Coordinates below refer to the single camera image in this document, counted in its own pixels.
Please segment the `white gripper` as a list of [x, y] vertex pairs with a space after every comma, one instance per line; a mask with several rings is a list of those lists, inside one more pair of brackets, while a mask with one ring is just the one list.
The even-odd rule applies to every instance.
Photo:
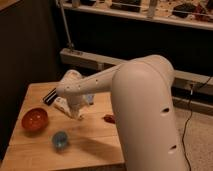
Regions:
[[89, 105], [84, 95], [68, 97], [67, 104], [70, 110], [70, 114], [73, 115], [73, 118], [77, 120], [83, 119], [82, 114], [79, 113], [80, 109]]

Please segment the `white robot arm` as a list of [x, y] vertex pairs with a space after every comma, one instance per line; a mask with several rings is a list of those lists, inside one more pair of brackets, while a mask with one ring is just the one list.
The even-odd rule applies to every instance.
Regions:
[[83, 94], [109, 92], [127, 171], [187, 171], [176, 125], [172, 64], [149, 55], [82, 79], [66, 75], [56, 92], [71, 106]]

